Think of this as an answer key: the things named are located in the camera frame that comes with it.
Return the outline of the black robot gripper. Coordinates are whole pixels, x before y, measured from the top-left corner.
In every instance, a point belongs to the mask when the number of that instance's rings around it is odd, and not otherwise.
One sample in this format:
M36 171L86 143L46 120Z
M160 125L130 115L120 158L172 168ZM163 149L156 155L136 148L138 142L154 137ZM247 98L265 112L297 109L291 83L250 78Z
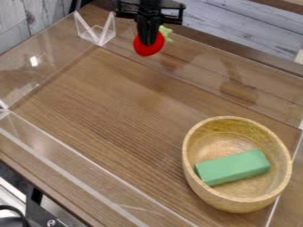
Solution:
M183 24L184 9L186 5L175 0L118 0L115 12L120 18L138 20L140 41L150 46L156 41L162 23Z

